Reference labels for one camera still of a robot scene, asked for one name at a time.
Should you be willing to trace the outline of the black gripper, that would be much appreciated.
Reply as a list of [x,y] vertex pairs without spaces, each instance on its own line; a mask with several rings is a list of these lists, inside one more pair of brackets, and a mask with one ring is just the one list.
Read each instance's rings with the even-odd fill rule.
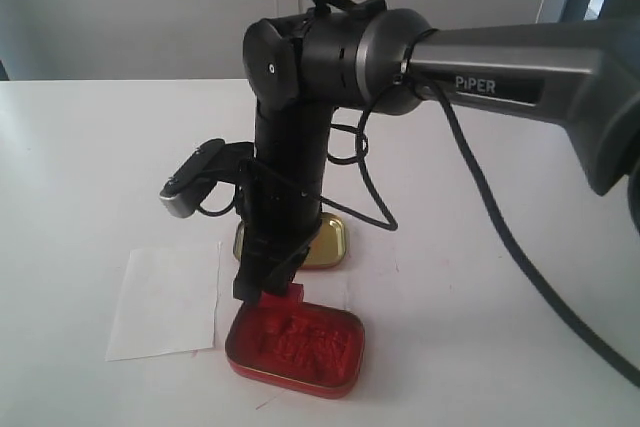
[[333,113],[325,103],[294,103],[281,110],[257,106],[245,226],[236,242],[236,299],[258,303],[266,278],[267,293],[284,296],[304,264],[320,225]]

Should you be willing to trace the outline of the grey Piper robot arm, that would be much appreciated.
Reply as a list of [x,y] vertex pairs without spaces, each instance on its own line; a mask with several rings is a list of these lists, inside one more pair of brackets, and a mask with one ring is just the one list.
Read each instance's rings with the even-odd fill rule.
[[559,125],[591,189],[603,195],[626,179],[639,211],[635,18],[438,30],[410,9],[311,12],[252,24],[243,63],[257,107],[239,300],[283,294],[301,266],[339,107],[399,116],[438,100]]

